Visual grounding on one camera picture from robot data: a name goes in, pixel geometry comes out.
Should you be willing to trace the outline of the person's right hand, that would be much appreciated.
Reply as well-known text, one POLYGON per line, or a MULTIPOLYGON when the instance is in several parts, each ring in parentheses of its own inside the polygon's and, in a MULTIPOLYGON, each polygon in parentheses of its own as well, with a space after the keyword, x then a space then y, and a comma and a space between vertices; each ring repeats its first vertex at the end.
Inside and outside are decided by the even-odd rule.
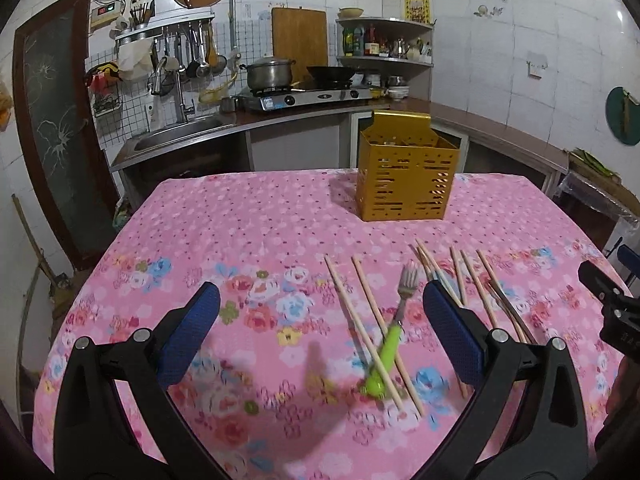
POLYGON ((638 460, 639 364, 632 359, 620 361, 605 411, 605 422, 594 441, 598 464, 638 460))

